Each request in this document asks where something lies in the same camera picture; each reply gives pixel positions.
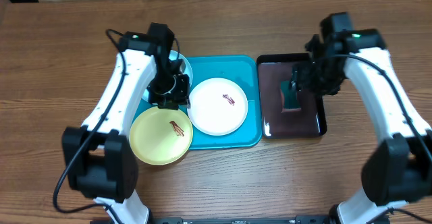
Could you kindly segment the light blue plate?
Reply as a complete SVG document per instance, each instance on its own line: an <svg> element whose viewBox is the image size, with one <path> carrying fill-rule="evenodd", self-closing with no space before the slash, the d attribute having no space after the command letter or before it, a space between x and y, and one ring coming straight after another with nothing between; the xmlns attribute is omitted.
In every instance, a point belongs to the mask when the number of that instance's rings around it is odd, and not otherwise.
<svg viewBox="0 0 432 224"><path fill-rule="evenodd" d="M181 59L183 61L182 65L180 66L180 71L189 77L189 87L191 88L193 81L193 72L192 66L190 65L189 61L182 54L178 54L178 52L174 50L171 50L169 54L169 59L172 61L174 59Z"/></svg>

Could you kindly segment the green sponge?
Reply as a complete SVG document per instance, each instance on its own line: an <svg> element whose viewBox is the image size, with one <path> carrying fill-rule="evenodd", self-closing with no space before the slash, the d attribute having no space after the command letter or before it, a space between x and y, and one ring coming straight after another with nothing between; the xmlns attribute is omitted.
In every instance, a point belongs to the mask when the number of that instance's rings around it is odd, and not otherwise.
<svg viewBox="0 0 432 224"><path fill-rule="evenodd" d="M289 81L282 81L280 83L280 94L283 113L301 110L300 103L297 99L297 92L290 88Z"/></svg>

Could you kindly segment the white plate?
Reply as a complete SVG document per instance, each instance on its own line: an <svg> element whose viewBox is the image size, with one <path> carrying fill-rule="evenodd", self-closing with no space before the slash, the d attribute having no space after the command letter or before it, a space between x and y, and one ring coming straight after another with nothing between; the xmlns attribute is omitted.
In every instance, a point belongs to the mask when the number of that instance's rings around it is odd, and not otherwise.
<svg viewBox="0 0 432 224"><path fill-rule="evenodd" d="M246 120L248 99L235 82L211 78L194 87L187 112L199 131L224 136L236 131Z"/></svg>

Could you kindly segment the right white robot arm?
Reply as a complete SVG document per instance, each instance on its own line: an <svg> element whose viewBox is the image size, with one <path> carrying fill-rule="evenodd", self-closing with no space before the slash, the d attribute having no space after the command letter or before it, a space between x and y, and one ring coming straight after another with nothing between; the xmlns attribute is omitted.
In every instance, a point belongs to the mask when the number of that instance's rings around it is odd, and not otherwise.
<svg viewBox="0 0 432 224"><path fill-rule="evenodd" d="M387 223L389 214L431 194L431 126L419 115L393 69L376 29L355 30L347 13L333 13L306 44L290 90L335 95L344 80L357 89L377 137L361 172L361 189L335 205L332 223Z"/></svg>

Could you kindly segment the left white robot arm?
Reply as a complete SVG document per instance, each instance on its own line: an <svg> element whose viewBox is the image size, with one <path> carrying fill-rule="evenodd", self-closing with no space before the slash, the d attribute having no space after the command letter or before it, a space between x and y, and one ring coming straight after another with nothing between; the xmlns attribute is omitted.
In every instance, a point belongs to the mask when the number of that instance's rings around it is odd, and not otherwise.
<svg viewBox="0 0 432 224"><path fill-rule="evenodd" d="M102 97L79 128L67 127L61 143L65 169L53 192L58 204L64 181L93 202L85 209L102 207L111 223L152 223L151 210L138 193L138 163L128 137L132 120L145 92L162 110L189 103L189 77L182 59L171 60L177 43L166 24L152 23L145 33L126 32L114 40L116 64Z"/></svg>

